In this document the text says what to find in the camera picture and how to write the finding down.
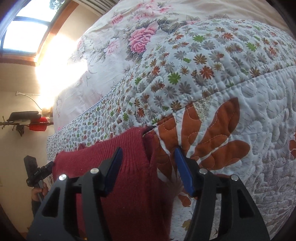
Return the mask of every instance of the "bed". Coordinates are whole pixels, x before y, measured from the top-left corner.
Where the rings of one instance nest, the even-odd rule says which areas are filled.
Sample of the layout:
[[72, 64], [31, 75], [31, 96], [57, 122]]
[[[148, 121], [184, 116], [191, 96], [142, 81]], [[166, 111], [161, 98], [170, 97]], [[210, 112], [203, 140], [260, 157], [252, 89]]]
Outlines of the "bed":
[[69, 59], [88, 71], [57, 98], [48, 160], [152, 126], [158, 177], [177, 187], [172, 240], [184, 239], [196, 204], [174, 164], [178, 145], [213, 173], [238, 175], [272, 238], [296, 206], [295, 46], [264, 0], [120, 1]]

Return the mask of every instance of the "metal screw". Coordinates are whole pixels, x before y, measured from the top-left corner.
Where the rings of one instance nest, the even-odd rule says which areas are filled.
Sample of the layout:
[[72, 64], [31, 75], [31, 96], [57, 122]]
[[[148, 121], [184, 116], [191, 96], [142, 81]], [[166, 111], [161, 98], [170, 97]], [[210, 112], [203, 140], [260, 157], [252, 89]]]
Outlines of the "metal screw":
[[201, 168], [200, 169], [200, 174], [203, 174], [203, 175], [207, 174], [207, 169]]
[[99, 169], [97, 169], [97, 168], [91, 169], [92, 174], [97, 174], [98, 172], [99, 172]]
[[66, 174], [62, 174], [62, 175], [59, 176], [59, 179], [61, 181], [65, 180], [66, 178], [67, 178], [67, 175]]
[[231, 180], [238, 181], [239, 177], [237, 175], [231, 175]]

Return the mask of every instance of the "window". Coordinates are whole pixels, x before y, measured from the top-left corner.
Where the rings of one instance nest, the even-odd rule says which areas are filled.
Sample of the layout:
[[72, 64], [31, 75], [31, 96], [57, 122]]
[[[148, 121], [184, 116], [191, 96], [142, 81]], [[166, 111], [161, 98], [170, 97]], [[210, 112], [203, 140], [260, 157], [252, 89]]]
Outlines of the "window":
[[0, 62], [36, 66], [41, 52], [78, 6], [71, 0], [31, 0], [0, 40]]

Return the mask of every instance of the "red object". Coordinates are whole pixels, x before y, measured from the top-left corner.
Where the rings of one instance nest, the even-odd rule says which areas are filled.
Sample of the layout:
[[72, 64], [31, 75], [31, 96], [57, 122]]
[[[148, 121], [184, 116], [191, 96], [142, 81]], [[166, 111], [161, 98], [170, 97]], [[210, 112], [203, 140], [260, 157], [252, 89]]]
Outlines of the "red object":
[[32, 120], [33, 123], [30, 123], [30, 131], [46, 131], [47, 128], [47, 119], [46, 117], [40, 117], [40, 119]]
[[[154, 136], [132, 128], [120, 136], [56, 156], [53, 178], [81, 176], [110, 158], [119, 146], [123, 161], [113, 191], [101, 198], [113, 241], [169, 241], [173, 194], [157, 177]], [[77, 195], [78, 226], [85, 232], [81, 195]]]

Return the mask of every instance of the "window frame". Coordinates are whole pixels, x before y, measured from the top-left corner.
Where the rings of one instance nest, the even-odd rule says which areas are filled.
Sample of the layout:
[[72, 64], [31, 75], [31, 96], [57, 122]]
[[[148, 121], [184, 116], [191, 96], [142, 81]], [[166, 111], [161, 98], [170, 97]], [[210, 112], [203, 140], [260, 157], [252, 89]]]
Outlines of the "window frame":
[[13, 21], [28, 21], [34, 23], [41, 23], [46, 25], [48, 28], [45, 34], [43, 35], [43, 38], [36, 53], [29, 53], [25, 51], [12, 49], [3, 49], [4, 39], [6, 35], [5, 31], [0, 44], [0, 63], [38, 66], [44, 57], [49, 43], [54, 38], [54, 36], [56, 36], [56, 34], [59, 32], [65, 21], [68, 19], [68, 17], [76, 9], [78, 5], [79, 4], [74, 2], [73, 0], [65, 0], [61, 8], [57, 11], [56, 15], [51, 20], [51, 22], [38, 20], [35, 18], [16, 16], [13, 19]]

